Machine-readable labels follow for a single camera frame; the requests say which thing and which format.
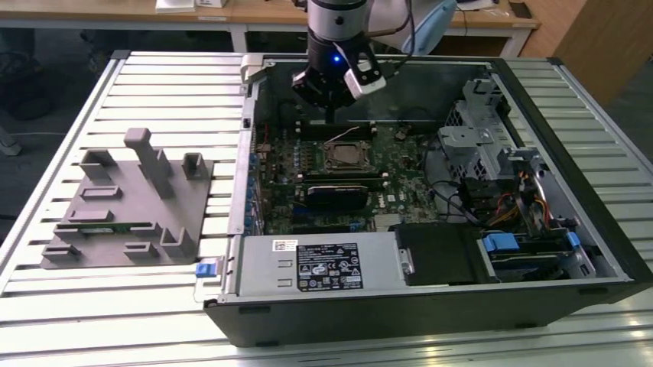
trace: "motherboard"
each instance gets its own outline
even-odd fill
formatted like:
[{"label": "motherboard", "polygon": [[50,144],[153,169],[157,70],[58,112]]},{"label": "motherboard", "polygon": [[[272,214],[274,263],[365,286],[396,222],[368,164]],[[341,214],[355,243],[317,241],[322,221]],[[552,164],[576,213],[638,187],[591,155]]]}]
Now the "motherboard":
[{"label": "motherboard", "polygon": [[265,233],[381,232],[435,222],[423,159],[437,128],[432,134],[412,129],[407,122],[262,127]]}]

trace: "table leg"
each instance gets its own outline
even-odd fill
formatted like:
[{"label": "table leg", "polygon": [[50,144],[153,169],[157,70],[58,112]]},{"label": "table leg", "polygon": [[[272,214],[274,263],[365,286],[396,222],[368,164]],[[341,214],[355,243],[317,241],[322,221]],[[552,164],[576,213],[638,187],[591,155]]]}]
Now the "table leg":
[{"label": "table leg", "polygon": [[232,33],[232,43],[234,44],[234,52],[248,52],[248,25],[230,24],[229,31]]},{"label": "table leg", "polygon": [[520,57],[521,49],[529,40],[529,35],[533,30],[531,28],[515,29],[513,36],[507,41],[501,51],[501,57]]}]

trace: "metal bracket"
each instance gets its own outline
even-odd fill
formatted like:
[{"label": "metal bracket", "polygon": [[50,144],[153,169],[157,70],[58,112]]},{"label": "metal bracket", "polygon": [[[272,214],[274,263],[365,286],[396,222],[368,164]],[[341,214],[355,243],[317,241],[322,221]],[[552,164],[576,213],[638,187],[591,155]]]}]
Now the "metal bracket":
[{"label": "metal bracket", "polygon": [[262,54],[248,54],[241,61],[241,80],[244,83],[253,83],[264,78],[266,65]]}]

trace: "white label sticker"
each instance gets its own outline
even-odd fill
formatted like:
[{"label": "white label sticker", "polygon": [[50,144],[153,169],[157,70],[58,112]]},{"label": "white label sticker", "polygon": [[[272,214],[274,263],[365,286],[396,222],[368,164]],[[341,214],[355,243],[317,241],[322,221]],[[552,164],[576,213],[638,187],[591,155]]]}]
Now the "white label sticker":
[{"label": "white label sticker", "polygon": [[513,24],[513,28],[536,28],[537,25],[536,24],[524,24],[524,23],[516,23]]},{"label": "white label sticker", "polygon": [[273,251],[297,251],[296,239],[274,239]]},{"label": "white label sticker", "polygon": [[197,17],[201,21],[226,21],[226,17]]}]

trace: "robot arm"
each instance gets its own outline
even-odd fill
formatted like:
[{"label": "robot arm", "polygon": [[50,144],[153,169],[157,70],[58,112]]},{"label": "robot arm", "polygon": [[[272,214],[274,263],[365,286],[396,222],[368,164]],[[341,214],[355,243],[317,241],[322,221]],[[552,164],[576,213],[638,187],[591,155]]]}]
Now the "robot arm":
[{"label": "robot arm", "polygon": [[[371,38],[411,54],[428,54],[444,36],[456,0],[309,0],[309,66],[293,89],[312,105],[333,111],[387,86]],[[397,23],[396,29],[369,28]]]}]

